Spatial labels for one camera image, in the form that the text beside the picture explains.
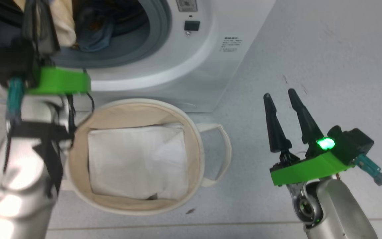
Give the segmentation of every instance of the basket handle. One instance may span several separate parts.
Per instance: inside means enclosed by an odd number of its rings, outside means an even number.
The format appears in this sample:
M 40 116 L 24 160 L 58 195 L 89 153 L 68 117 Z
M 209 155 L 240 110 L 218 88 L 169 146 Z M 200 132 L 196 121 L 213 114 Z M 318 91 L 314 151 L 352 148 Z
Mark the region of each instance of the basket handle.
M 203 181 L 201 182 L 201 186 L 203 186 L 203 187 L 210 187 L 210 186 L 215 185 L 223 177 L 223 175 L 228 170 L 229 165 L 231 164 L 231 160 L 232 160 L 232 145 L 231 145 L 231 140 L 229 139 L 229 136 L 226 133 L 225 129 L 220 124 L 216 124 L 216 123 L 200 123 L 200 124 L 196 124 L 196 126 L 197 126 L 197 129 L 198 129 L 198 131 L 200 133 L 203 133 L 203 132 L 206 132 L 206 131 L 209 131 L 209 130 L 213 130 L 213 129 L 218 129 L 220 134 L 222 135 L 223 141 L 225 143 L 225 149 L 226 149 L 225 159 L 224 159 L 224 161 L 223 161 L 223 163 L 222 163 L 222 165 L 221 165 L 221 167 L 219 169 L 219 172 L 218 172 L 218 174 L 216 176 L 216 179 L 211 180 L 211 179 L 208 179 L 208 178 L 203 178 Z

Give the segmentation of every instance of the black strap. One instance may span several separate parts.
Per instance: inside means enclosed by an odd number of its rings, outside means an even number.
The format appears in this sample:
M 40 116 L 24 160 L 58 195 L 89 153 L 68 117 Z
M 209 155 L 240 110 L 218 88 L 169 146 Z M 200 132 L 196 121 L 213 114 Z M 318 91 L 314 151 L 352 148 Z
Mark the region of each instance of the black strap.
M 63 178 L 59 142 L 72 139 L 66 128 L 50 123 L 22 121 L 14 128 L 12 137 L 41 139 L 41 144 L 33 149 L 44 160 L 51 183 L 56 186 L 58 193 Z M 50 190 L 51 187 L 48 188 L 49 196 L 51 196 Z

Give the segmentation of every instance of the white towel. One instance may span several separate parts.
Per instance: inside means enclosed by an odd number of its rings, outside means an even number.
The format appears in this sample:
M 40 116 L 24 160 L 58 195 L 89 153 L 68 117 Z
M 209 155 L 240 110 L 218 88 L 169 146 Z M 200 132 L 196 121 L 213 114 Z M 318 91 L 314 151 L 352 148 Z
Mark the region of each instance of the white towel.
M 180 199 L 188 191 L 182 125 L 93 130 L 89 174 L 96 194 Z

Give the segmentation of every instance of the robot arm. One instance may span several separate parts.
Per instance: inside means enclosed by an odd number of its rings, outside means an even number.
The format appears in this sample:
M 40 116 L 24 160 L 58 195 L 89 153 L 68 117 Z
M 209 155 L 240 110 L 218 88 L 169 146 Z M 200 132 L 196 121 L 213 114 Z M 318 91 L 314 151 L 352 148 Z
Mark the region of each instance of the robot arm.
M 0 97 L 7 97 L 7 135 L 0 147 L 0 239 L 45 238 L 58 197 L 60 145 L 68 145 L 75 130 L 72 94 L 90 89 L 86 73 L 54 67 L 50 55 L 59 50 L 48 1 L 27 0 L 21 36 L 0 46 Z M 24 94 L 59 96 L 61 101 L 23 99 Z
M 63 175 L 59 145 L 70 139 L 64 125 L 66 113 L 65 106 L 25 102 L 21 124 L 4 139 L 0 147 L 0 239 L 45 238 Z
M 382 185 L 381 168 L 366 156 L 374 142 L 359 129 L 342 132 L 338 126 L 324 137 L 296 91 L 289 89 L 288 94 L 300 122 L 302 141 L 309 148 L 302 160 L 290 153 L 291 142 L 285 138 L 270 94 L 265 94 L 270 150 L 281 152 L 280 162 L 270 168 L 274 185 L 287 186 L 294 211 L 303 222 L 308 238 L 377 238 L 352 193 L 335 177 L 341 171 L 358 166 L 368 172 L 377 185 Z

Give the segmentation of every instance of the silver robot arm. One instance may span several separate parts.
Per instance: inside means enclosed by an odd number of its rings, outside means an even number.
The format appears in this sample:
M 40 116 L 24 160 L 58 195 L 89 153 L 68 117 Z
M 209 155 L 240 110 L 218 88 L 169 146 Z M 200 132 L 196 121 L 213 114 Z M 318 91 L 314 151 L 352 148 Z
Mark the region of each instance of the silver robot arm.
M 63 105 L 25 99 L 25 124 L 0 147 L 0 239 L 45 238 L 63 173 L 59 145 L 67 137 L 68 114 Z
M 304 183 L 294 210 L 309 239 L 376 239 L 374 228 L 347 186 L 337 179 Z

